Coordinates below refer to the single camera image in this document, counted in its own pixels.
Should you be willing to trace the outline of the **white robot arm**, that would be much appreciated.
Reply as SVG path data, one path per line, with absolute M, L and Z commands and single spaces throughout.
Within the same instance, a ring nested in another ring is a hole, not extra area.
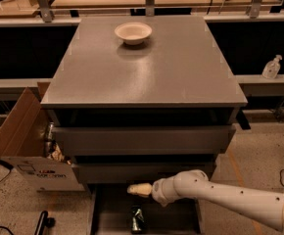
M 132 184 L 127 192 L 140 197 L 151 196 L 163 207 L 181 199 L 209 201 L 284 235 L 284 193 L 214 183 L 198 169 L 181 171 L 153 184 Z

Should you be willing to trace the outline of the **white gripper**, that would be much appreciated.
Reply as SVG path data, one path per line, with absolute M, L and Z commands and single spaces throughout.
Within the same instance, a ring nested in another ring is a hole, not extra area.
M 148 198 L 152 194 L 153 199 L 162 207 L 166 207 L 178 199 L 172 177 L 159 179 L 154 182 L 153 186 L 150 183 L 129 185 L 127 193 L 142 198 Z

